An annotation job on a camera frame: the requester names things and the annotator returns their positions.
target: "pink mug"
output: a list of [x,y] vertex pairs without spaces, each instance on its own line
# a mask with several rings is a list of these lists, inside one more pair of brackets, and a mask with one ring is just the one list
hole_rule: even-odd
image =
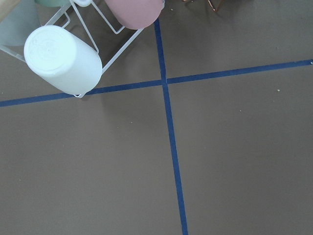
[[105,0],[121,25],[140,29],[151,25],[160,15],[163,0]]

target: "blue tape strip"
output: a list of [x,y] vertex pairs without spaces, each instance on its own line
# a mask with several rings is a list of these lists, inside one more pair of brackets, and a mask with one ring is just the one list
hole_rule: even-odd
[[172,117],[170,94],[168,91],[168,86],[167,86],[167,81],[166,81],[166,69],[165,69],[165,62],[164,62],[160,24],[159,24],[158,19],[155,21],[155,33],[156,33],[158,59],[160,63],[161,81],[162,81],[163,96],[164,96],[164,103],[165,103],[167,127],[168,127],[168,134],[169,134],[170,146],[171,146],[171,152],[172,152],[172,161],[173,161],[173,168],[174,168],[177,199],[178,199],[178,205],[179,205],[181,230],[182,230],[183,235],[188,235],[187,219],[186,219],[184,197],[183,197],[182,186],[181,186],[179,161],[178,161],[178,154],[177,154],[177,149],[176,149],[176,140],[175,140],[175,133],[174,133],[174,124],[173,124],[173,117]]
[[[91,90],[90,92],[86,93],[86,95],[125,91],[125,90],[130,90],[130,89],[138,89],[138,88],[153,87],[153,86],[160,86],[160,85],[161,85],[161,80],[137,82],[137,83],[131,83],[131,84],[126,84],[126,85],[95,88]],[[72,96],[71,94],[66,94],[66,93],[47,94],[47,95],[41,95],[41,96],[35,96],[35,97],[29,97],[29,98],[0,101],[0,107],[36,103],[36,102],[49,101],[49,100],[55,100],[55,99],[73,98],[73,97],[74,96]]]
[[262,71],[269,71],[269,70],[280,70],[280,69],[287,69],[287,68],[292,68],[292,67],[312,65],[311,63],[313,63],[313,60],[302,60],[302,61],[297,61],[297,62],[256,66],[256,67],[251,67],[251,68],[227,70],[227,71],[221,71],[221,72],[210,72],[210,73],[183,76],[183,77],[174,77],[174,78],[167,79],[167,83],[173,84],[173,83],[190,82],[190,81],[197,81],[197,80],[217,78],[217,77],[233,76],[233,75],[239,75],[239,74],[245,74],[245,73],[262,72]]

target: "gray floor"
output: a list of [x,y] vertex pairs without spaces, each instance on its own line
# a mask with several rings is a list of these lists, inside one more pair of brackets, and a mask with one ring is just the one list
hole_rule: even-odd
[[[226,0],[215,14],[204,0],[168,0],[167,78],[312,59],[312,7]],[[54,10],[39,7],[42,21]],[[115,38],[80,10],[107,61],[132,31]],[[68,29],[90,43],[71,16]],[[2,51],[0,61],[0,101],[60,92]],[[312,73],[168,85],[190,235],[313,234]],[[97,87],[160,78],[152,25]],[[182,234],[161,86],[0,107],[0,117],[0,234]]]

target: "wooden handle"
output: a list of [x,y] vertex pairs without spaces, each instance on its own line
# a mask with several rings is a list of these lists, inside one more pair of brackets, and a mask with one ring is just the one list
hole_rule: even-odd
[[21,0],[0,0],[0,22],[20,3]]

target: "blue line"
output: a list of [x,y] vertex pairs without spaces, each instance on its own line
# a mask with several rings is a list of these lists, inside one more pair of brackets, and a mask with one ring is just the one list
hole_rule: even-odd
[[177,148],[176,148],[170,94],[168,91],[168,86],[167,86],[167,81],[166,81],[166,69],[165,69],[165,62],[164,62],[160,24],[159,24],[158,19],[155,21],[155,33],[156,33],[158,60],[160,63],[161,81],[162,81],[163,96],[164,96],[164,103],[165,103],[167,127],[168,127],[168,134],[169,134],[170,146],[171,146],[171,152],[172,152],[176,192],[177,192],[177,199],[178,199],[178,205],[179,205],[181,230],[182,230],[183,235],[188,235],[187,219],[186,219],[184,197],[183,197],[182,186],[181,186],[179,161],[178,161],[178,154],[177,154]]
[[269,70],[280,70],[280,69],[312,65],[311,63],[313,63],[313,60],[302,60],[302,61],[297,61],[297,62],[288,62],[288,63],[274,64],[274,65],[256,66],[256,67],[244,68],[244,69],[227,70],[227,71],[210,72],[210,73],[190,75],[190,76],[174,77],[174,78],[167,79],[167,83],[174,84],[174,83],[180,83],[180,82],[190,82],[190,81],[197,81],[197,80],[217,78],[217,77],[234,76],[234,75],[240,75],[240,74],[245,74],[245,73],[262,72],[262,71],[269,71]]
[[[125,91],[125,90],[130,90],[130,89],[138,89],[138,88],[153,87],[153,86],[160,86],[160,85],[161,85],[161,80],[137,82],[137,83],[131,83],[131,84],[126,84],[126,85],[95,88],[91,90],[90,92],[86,93],[86,95]],[[43,102],[43,101],[56,100],[56,99],[73,98],[73,97],[74,96],[72,96],[71,94],[66,94],[66,93],[47,94],[47,95],[34,96],[34,97],[28,97],[28,98],[0,101],[0,107],[20,105],[20,104],[29,104],[29,103]]]

